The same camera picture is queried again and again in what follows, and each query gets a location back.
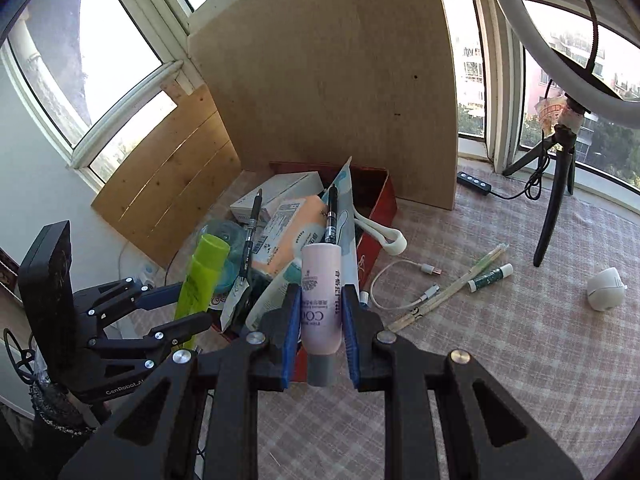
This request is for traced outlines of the small blue cap bottle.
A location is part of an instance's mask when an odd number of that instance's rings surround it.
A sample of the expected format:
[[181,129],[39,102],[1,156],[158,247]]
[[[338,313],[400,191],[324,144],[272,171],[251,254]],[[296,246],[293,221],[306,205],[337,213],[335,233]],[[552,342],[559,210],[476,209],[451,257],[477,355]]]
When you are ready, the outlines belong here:
[[365,290],[362,290],[359,293],[360,307],[362,307],[363,309],[367,309],[369,307],[369,299],[370,299],[369,293],[366,292]]

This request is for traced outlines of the black tripod stand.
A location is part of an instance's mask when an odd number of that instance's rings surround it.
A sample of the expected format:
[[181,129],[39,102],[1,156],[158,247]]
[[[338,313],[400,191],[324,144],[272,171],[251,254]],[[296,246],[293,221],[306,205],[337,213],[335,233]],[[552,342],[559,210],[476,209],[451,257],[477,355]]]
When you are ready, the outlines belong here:
[[554,133],[546,136],[533,148],[531,148],[524,156],[516,162],[512,162],[503,170],[502,175],[509,177],[514,172],[520,171],[535,158],[547,155],[556,144],[561,149],[555,153],[555,166],[550,192],[549,203],[544,217],[544,225],[542,226],[538,244],[534,253],[533,265],[539,268],[544,261],[549,243],[555,228],[556,220],[559,218],[562,200],[566,191],[573,193],[573,185],[570,184],[572,178],[570,174],[575,170],[575,144],[577,134],[570,128],[563,125],[554,127]]

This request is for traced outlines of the red cardboard box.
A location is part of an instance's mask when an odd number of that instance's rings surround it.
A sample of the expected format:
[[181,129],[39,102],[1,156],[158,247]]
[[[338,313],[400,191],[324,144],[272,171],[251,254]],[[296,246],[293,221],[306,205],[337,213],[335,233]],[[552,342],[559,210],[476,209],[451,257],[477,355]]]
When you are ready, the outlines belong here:
[[[270,169],[274,174],[298,174],[304,171],[318,171],[323,184],[330,184],[339,173],[340,165],[313,164],[312,162],[270,162]],[[354,207],[364,219],[358,220],[356,226],[356,254],[358,264],[358,284],[363,290],[371,274],[375,260],[381,250],[391,256],[398,256],[402,248],[407,247],[403,235],[390,234],[392,221],[397,212],[395,190],[390,173],[384,168],[350,166],[352,176],[352,192],[354,192]],[[295,367],[291,382],[306,382],[307,357],[305,350],[298,345]]]

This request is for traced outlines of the black gel pen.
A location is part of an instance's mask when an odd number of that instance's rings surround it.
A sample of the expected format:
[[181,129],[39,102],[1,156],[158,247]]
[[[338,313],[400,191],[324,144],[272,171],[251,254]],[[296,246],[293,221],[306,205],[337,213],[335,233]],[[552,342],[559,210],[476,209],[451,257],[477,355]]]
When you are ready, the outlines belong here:
[[328,189],[328,210],[324,229],[324,241],[332,245],[337,244],[337,196],[337,187],[332,184]]

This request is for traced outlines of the white carton box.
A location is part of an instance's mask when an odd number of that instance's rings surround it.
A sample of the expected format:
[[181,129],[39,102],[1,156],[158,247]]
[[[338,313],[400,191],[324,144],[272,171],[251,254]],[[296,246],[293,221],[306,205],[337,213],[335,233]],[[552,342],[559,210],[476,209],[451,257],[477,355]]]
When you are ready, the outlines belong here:
[[237,222],[247,224],[253,209],[254,198],[262,190],[262,209],[258,224],[265,226],[276,212],[282,200],[318,195],[324,189],[317,171],[296,172],[296,174],[275,174],[257,188],[239,198],[230,206]]

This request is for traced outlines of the orange tissue pack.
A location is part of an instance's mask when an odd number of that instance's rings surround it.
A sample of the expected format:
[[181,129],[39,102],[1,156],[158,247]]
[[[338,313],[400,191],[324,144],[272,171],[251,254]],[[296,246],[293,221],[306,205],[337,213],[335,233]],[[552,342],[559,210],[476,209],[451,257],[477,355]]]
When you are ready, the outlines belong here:
[[274,278],[302,248],[319,243],[326,228],[326,204],[317,195],[280,203],[254,245],[252,267]]

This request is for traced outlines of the small pine wood panel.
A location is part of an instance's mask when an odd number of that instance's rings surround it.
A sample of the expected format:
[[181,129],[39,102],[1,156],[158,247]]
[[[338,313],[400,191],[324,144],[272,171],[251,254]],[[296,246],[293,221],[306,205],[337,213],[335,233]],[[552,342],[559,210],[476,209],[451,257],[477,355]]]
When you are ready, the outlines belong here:
[[194,90],[126,157],[92,208],[159,266],[168,266],[241,172],[206,86]]

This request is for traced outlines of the white plastic sachet packet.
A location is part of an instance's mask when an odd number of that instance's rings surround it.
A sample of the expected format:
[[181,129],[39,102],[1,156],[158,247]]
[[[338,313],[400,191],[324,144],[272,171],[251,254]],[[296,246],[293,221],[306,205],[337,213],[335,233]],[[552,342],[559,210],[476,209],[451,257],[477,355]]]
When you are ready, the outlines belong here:
[[228,293],[227,299],[224,302],[224,308],[220,316],[220,329],[225,332],[230,327],[234,312],[239,304],[242,304],[242,298],[245,295],[247,289],[250,288],[250,283],[246,278],[238,276],[234,281],[232,289]]

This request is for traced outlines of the pink plaid tablecloth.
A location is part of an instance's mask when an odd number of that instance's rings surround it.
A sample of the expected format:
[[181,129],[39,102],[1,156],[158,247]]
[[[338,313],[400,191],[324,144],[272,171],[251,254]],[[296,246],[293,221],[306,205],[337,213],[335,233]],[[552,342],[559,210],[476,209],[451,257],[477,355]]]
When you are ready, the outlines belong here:
[[[448,286],[500,243],[510,278],[479,292],[462,290],[405,330],[420,348],[469,351],[574,460],[597,477],[639,416],[639,217],[584,191],[562,203],[544,262],[533,254],[547,204],[518,196],[520,182],[475,165],[496,196],[459,188],[453,210],[400,200],[394,226],[408,247],[402,263],[379,255],[373,269],[378,313],[401,314],[431,285],[419,270],[442,270]],[[616,268],[624,303],[592,310],[587,281]]]

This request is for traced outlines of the large wooden board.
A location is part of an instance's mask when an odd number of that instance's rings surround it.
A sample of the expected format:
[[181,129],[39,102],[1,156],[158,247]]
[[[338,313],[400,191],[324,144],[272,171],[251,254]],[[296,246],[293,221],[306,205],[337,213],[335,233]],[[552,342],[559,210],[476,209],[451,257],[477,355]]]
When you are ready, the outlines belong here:
[[454,62],[442,0],[206,0],[192,61],[242,167],[384,168],[405,200],[454,206]]

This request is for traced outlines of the blue baby bottle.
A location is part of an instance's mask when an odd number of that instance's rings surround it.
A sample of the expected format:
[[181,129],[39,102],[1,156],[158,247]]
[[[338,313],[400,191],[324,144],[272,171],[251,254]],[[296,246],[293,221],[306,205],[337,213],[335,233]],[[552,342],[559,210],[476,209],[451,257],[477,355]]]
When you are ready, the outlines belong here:
[[234,221],[212,219],[202,227],[201,233],[216,236],[230,247],[218,284],[214,289],[215,296],[226,294],[232,289],[232,285],[239,274],[245,242],[245,230]]

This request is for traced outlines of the pink cosmetic tube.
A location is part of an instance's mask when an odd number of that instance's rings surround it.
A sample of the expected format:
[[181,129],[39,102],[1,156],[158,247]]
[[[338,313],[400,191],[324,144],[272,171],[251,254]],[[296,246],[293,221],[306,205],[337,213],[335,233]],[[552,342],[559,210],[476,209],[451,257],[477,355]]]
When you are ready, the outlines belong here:
[[329,387],[335,380],[342,343],[341,248],[309,244],[302,250],[302,344],[307,353],[307,384]]

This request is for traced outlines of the white blue lotion tube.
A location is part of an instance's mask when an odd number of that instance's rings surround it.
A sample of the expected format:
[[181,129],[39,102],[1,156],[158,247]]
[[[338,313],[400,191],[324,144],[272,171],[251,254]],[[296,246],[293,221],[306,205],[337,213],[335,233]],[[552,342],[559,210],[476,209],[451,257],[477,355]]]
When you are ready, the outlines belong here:
[[248,312],[245,326],[251,332],[258,330],[259,323],[267,312],[280,309],[288,291],[288,286],[291,284],[299,285],[301,280],[302,260],[294,258],[259,295],[252,310]]

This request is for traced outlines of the small green white tube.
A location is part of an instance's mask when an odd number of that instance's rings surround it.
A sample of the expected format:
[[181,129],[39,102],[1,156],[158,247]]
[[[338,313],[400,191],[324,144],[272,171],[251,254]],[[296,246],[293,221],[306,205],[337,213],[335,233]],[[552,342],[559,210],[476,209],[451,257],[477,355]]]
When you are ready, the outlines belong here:
[[502,281],[513,274],[513,266],[511,263],[506,263],[503,266],[499,266],[494,270],[491,270],[483,275],[472,278],[468,281],[470,292],[477,292],[489,285],[495,284],[498,281]]

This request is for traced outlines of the white round plug device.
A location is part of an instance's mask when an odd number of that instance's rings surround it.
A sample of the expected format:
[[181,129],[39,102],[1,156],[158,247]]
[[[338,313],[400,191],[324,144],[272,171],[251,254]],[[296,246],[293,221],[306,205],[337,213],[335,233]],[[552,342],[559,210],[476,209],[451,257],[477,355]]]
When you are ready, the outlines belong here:
[[616,268],[607,268],[587,281],[587,301],[592,310],[608,312],[624,303],[626,290],[620,272]]

